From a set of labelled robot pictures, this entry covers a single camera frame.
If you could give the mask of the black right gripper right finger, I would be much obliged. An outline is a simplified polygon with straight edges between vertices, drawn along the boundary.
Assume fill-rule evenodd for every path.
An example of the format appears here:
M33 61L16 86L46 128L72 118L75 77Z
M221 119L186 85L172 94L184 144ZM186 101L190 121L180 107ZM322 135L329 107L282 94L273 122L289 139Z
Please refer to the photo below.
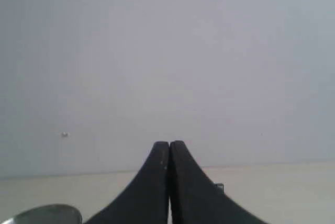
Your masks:
M173 223L265 223L224 194L183 141L170 144L170 201Z

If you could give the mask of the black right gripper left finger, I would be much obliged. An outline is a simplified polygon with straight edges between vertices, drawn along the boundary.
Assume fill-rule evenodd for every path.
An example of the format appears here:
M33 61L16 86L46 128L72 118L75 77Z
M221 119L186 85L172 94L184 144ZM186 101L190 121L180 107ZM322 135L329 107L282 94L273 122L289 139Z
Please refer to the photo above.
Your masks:
M86 223L167 223L169 151L168 142L155 142L128 186Z

